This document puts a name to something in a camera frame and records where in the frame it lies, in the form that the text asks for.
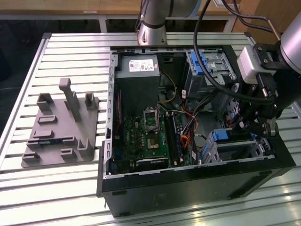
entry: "wire bundle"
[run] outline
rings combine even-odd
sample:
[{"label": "wire bundle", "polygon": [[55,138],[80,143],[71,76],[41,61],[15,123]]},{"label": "wire bundle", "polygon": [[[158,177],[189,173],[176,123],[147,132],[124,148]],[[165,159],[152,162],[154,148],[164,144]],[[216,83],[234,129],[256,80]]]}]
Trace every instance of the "wire bundle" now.
[{"label": "wire bundle", "polygon": [[184,129],[182,131],[182,136],[181,136],[181,142],[182,142],[184,148],[186,148],[188,146],[188,144],[190,144],[192,146],[190,138],[196,132],[196,129],[193,130],[193,126],[194,126],[193,122],[194,121],[196,122],[196,128],[198,126],[198,121],[196,120],[196,116],[198,115],[199,111],[205,107],[205,105],[207,105],[208,103],[210,103],[214,99],[214,97],[216,96],[217,93],[218,93],[218,91],[215,90],[212,93],[210,93],[209,95],[207,95],[204,99],[202,99],[200,101],[200,103],[198,104],[198,106],[196,107],[196,109],[194,109],[194,111],[192,112],[192,114],[190,114],[191,115],[191,119],[185,125],[185,127],[184,127]]},{"label": "wire bundle", "polygon": [[[272,103],[275,102],[275,98],[268,98],[268,99],[264,99],[264,98],[258,98],[258,97],[250,97],[250,96],[246,96],[246,95],[242,95],[240,93],[236,93],[236,92],[233,92],[227,88],[225,88],[224,86],[220,85],[217,81],[215,81],[215,79],[209,74],[209,72],[207,71],[202,59],[201,59],[201,56],[199,54],[199,51],[198,51],[198,28],[199,28],[199,25],[200,25],[200,22],[209,6],[209,3],[210,3],[211,0],[207,0],[203,9],[202,9],[202,12],[198,18],[198,21],[197,21],[197,24],[196,24],[196,27],[194,29],[194,34],[193,34],[193,48],[194,48],[194,51],[196,53],[196,57],[197,57],[197,60],[198,60],[198,63],[200,65],[200,67],[202,68],[206,78],[211,82],[211,84],[213,86],[215,86],[215,88],[221,92],[221,93],[224,93],[230,97],[233,97],[233,98],[236,98],[236,99],[239,99],[241,101],[245,101],[245,102],[250,102],[250,103],[256,103],[256,104],[262,104],[262,105],[270,105]],[[227,4],[224,0],[222,0],[222,2],[224,3],[225,7],[233,14],[237,15],[237,16],[241,16],[243,18],[253,18],[253,19],[261,19],[261,20],[266,20],[266,17],[263,17],[263,16],[249,16],[249,15],[242,15],[242,14],[239,14],[235,11],[233,11]]]}]

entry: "wooden shelf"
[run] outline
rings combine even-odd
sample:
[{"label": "wooden shelf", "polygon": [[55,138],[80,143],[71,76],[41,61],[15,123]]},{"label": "wooden shelf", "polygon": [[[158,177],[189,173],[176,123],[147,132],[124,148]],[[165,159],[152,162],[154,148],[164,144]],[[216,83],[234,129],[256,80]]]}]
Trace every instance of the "wooden shelf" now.
[{"label": "wooden shelf", "polygon": [[[2,14],[101,14],[138,15],[140,0],[0,0]],[[228,15],[211,1],[206,15]]]}]

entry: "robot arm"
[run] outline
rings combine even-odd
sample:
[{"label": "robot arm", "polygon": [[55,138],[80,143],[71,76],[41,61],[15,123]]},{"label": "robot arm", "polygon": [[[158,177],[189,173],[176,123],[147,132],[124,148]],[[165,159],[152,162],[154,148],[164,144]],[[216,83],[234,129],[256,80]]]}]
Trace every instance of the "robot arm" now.
[{"label": "robot arm", "polygon": [[166,45],[166,17],[195,15],[201,0],[142,0],[142,22],[138,33],[139,45]]},{"label": "robot arm", "polygon": [[[142,22],[138,33],[139,44],[166,45],[166,17],[194,15],[200,2],[199,0],[144,0]],[[224,0],[222,2],[238,17],[254,18],[254,16],[242,15],[238,8],[234,11]],[[200,19],[209,3],[210,1],[207,0]],[[195,51],[198,51],[196,35],[200,19],[194,34]],[[263,19],[269,24],[270,28],[266,30],[273,32],[278,42],[275,45],[257,43],[243,49],[237,60],[241,73],[241,77],[238,78],[237,93],[219,87],[209,74],[206,75],[200,57],[198,62],[201,67],[203,66],[207,79],[216,86],[217,90],[240,102],[239,112],[229,121],[231,127],[245,128],[251,133],[270,137],[277,134],[276,118],[286,107],[301,97],[301,13],[282,36],[268,18],[256,16],[256,19]]]}]

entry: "cable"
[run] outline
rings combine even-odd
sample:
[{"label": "cable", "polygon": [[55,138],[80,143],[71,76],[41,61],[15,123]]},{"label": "cable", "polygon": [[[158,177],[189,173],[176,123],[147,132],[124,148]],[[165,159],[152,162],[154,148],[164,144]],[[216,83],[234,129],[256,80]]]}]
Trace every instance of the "cable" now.
[{"label": "cable", "polygon": [[118,125],[117,125],[117,129],[116,129],[116,132],[115,132],[115,136],[117,135],[117,132],[118,132],[118,129],[119,129],[119,126],[120,126],[120,120],[121,120],[121,114],[120,114],[120,97],[119,97],[119,92],[117,94],[117,104],[118,104]]},{"label": "cable", "polygon": [[166,74],[165,72],[161,72],[161,73],[164,74],[172,82],[172,84],[174,86],[174,95],[173,95],[173,97],[171,99],[158,101],[158,103],[165,104],[165,103],[171,102],[171,101],[173,101],[175,99],[175,96],[177,94],[177,87],[175,86],[174,81],[169,77],[168,74]]},{"label": "cable", "polygon": [[145,4],[146,1],[144,1],[143,4],[142,4],[142,2],[143,2],[143,0],[141,0],[141,2],[140,2],[140,12],[139,12],[139,15],[138,15],[137,20],[136,20],[136,24],[135,24],[135,32],[137,32],[137,28],[138,28],[138,27],[140,26],[140,24],[141,24],[142,8],[144,7],[144,4]]},{"label": "cable", "polygon": [[190,127],[193,125],[193,119],[198,115],[198,111],[201,109],[201,107],[207,105],[209,102],[211,102],[213,100],[213,98],[216,96],[217,94],[217,90],[213,91],[212,93],[210,93],[208,96],[206,96],[205,98],[203,98],[200,103],[198,104],[198,106],[196,107],[196,109],[193,111],[192,113],[192,119],[185,125],[184,129],[183,129],[183,134],[185,135],[186,132],[189,132]]},{"label": "cable", "polygon": [[280,32],[275,28],[274,24],[272,23],[272,21],[267,18],[266,16],[251,16],[251,15],[244,15],[244,14],[240,14],[236,11],[234,11],[233,9],[231,9],[231,7],[225,2],[225,0],[222,0],[222,3],[224,4],[224,6],[227,8],[227,10],[229,10],[232,14],[242,17],[242,18],[247,18],[247,19],[257,19],[257,20],[264,20],[266,22],[268,22],[269,27],[271,28],[273,34],[275,35],[276,39],[278,41],[281,40],[281,34]]},{"label": "cable", "polygon": [[21,87],[9,87],[9,88],[3,88],[3,89],[0,89],[0,91],[2,90],[8,90],[8,89],[20,89]]},{"label": "cable", "polygon": [[245,14],[240,14],[238,12],[235,12],[233,9],[231,9],[231,7],[226,3],[225,0],[222,0],[222,3],[224,4],[224,6],[226,7],[227,10],[229,10],[230,13],[236,15],[236,16],[240,16],[242,18],[246,18],[246,19],[257,19],[257,20],[264,20],[266,22],[269,21],[269,19],[266,16],[252,16],[252,15],[245,15]]},{"label": "cable", "polygon": [[226,94],[230,97],[233,97],[233,98],[239,99],[241,101],[245,101],[245,102],[263,104],[263,105],[270,105],[270,104],[274,103],[275,98],[264,99],[264,98],[257,98],[257,97],[249,97],[249,96],[246,96],[246,95],[235,93],[235,92],[225,88],[224,86],[220,85],[217,81],[215,81],[215,79],[207,71],[207,69],[206,69],[206,67],[205,67],[205,65],[204,65],[204,63],[201,59],[201,56],[198,52],[198,27],[199,27],[199,24],[200,24],[205,12],[206,12],[206,9],[208,8],[209,3],[210,3],[210,0],[207,0],[204,7],[203,7],[203,9],[202,9],[201,15],[198,18],[198,21],[197,21],[197,24],[196,24],[196,27],[195,27],[195,30],[194,30],[194,34],[193,34],[193,48],[194,48],[194,51],[196,53],[198,63],[201,66],[206,78],[211,82],[211,84],[213,86],[216,87],[216,89],[218,91],[220,91],[220,92],[222,92],[222,93],[224,93],[224,94]]},{"label": "cable", "polygon": [[[184,109],[184,103],[182,102],[182,110],[190,117],[192,117],[192,114],[190,114],[189,112],[187,112],[185,109]],[[198,121],[195,117],[193,117],[194,121],[196,122],[196,128],[195,128],[195,131],[194,132],[197,132],[197,128],[198,128]]]},{"label": "cable", "polygon": [[[234,8],[235,8],[235,11],[236,11],[237,13],[240,13],[240,12],[239,12],[239,9],[238,9],[238,6],[237,6],[237,3],[236,3],[236,0],[233,0],[233,5],[234,5]],[[245,26],[247,26],[247,27],[252,27],[252,28],[255,28],[255,29],[259,29],[259,30],[263,30],[263,31],[266,31],[266,32],[273,33],[273,31],[272,31],[270,28],[268,28],[268,27],[260,26],[260,25],[255,25],[255,24],[250,24],[250,23],[246,22],[246,21],[245,21],[242,17],[240,17],[240,16],[238,16],[238,18],[239,18],[240,22],[241,22],[242,24],[244,24]]]},{"label": "cable", "polygon": [[150,2],[150,0],[145,0],[143,3],[143,0],[141,0],[141,2],[140,2],[140,12],[139,12],[139,16],[138,16],[138,18],[137,18],[137,20],[136,20],[136,24],[135,24],[135,32],[137,32],[137,30],[138,30],[138,27],[141,25],[141,16],[145,16],[145,13],[146,13],[146,9],[147,9],[147,7],[148,7],[148,5],[149,5],[149,2]]},{"label": "cable", "polygon": [[170,109],[167,109],[165,106],[163,106],[163,104],[161,103],[158,103],[158,105],[160,105],[163,110],[167,111],[167,112],[178,112],[178,113],[182,113],[182,114],[185,114],[185,112],[181,112],[181,111],[178,111],[178,110],[170,110]]}]

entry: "red wire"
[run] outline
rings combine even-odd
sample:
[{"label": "red wire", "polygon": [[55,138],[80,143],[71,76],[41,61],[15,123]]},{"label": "red wire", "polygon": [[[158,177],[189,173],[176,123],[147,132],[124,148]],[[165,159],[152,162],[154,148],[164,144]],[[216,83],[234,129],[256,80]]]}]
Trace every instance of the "red wire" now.
[{"label": "red wire", "polygon": [[119,129],[119,125],[120,125],[120,118],[121,118],[121,115],[120,115],[120,98],[119,98],[119,92],[117,94],[117,104],[118,104],[118,117],[119,117],[119,120],[118,120],[118,125],[117,125],[117,129],[116,129],[116,132],[115,132],[115,136],[117,135],[117,132],[118,132],[118,129]]}]

